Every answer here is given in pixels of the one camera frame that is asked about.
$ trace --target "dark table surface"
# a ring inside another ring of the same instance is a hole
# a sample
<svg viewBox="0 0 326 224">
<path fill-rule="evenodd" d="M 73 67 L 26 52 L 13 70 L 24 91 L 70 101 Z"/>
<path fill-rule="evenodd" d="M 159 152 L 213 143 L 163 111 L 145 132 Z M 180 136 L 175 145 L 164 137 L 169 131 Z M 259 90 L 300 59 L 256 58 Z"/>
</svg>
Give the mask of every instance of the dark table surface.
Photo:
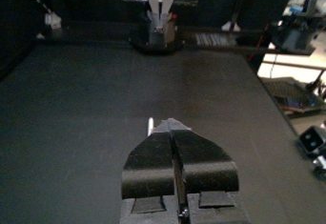
<svg viewBox="0 0 326 224">
<path fill-rule="evenodd" d="M 239 55 L 37 45 L 0 83 L 0 114 L 0 223 L 118 223 L 150 116 L 228 152 L 252 223 L 324 223 L 324 182 Z"/>
</svg>

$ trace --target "equipment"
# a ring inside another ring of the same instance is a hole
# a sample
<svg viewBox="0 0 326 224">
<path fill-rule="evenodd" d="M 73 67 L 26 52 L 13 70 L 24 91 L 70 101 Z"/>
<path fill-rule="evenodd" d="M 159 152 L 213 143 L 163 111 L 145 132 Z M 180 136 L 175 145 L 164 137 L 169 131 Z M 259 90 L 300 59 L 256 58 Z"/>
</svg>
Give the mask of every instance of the equipment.
<svg viewBox="0 0 326 224">
<path fill-rule="evenodd" d="M 237 185 L 223 149 L 168 119 L 126 158 L 120 223 L 249 223 Z"/>
<path fill-rule="evenodd" d="M 300 134 L 300 142 L 307 155 L 317 155 L 326 145 L 326 131 L 316 126 L 311 126 Z"/>
<path fill-rule="evenodd" d="M 181 47 L 176 40 L 176 17 L 172 4 L 195 6 L 197 0 L 124 0 L 145 2 L 145 13 L 138 30 L 130 34 L 129 42 L 141 51 L 171 52 Z"/>
</svg>

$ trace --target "dark background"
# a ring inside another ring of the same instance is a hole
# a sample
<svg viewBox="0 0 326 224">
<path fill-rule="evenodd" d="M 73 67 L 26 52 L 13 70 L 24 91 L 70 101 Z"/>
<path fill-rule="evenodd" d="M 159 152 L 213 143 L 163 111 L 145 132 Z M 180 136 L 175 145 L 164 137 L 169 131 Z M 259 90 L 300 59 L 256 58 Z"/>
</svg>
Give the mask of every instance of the dark background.
<svg viewBox="0 0 326 224">
<path fill-rule="evenodd" d="M 141 5 L 121 0 L 42 0 L 62 19 L 134 22 Z M 200 0 L 196 8 L 176 8 L 179 23 L 221 27 L 231 19 L 235 0 Z M 237 24 L 241 29 L 263 29 L 281 16 L 287 0 L 244 0 Z M 0 1 L 0 70 L 44 29 L 44 10 L 34 0 Z"/>
</svg>

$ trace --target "cable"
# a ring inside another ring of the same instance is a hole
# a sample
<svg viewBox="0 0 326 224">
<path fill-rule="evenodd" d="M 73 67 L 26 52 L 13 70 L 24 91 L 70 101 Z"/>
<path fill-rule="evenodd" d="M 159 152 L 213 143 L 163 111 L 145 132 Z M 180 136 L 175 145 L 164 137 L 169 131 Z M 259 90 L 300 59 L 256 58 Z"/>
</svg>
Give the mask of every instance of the cable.
<svg viewBox="0 0 326 224">
<path fill-rule="evenodd" d="M 277 54 L 275 54 L 275 59 L 273 59 L 272 65 L 271 65 L 269 78 L 271 78 L 272 70 L 273 70 L 273 67 L 275 67 L 275 64 L 276 64 L 276 60 L 277 60 Z"/>
</svg>

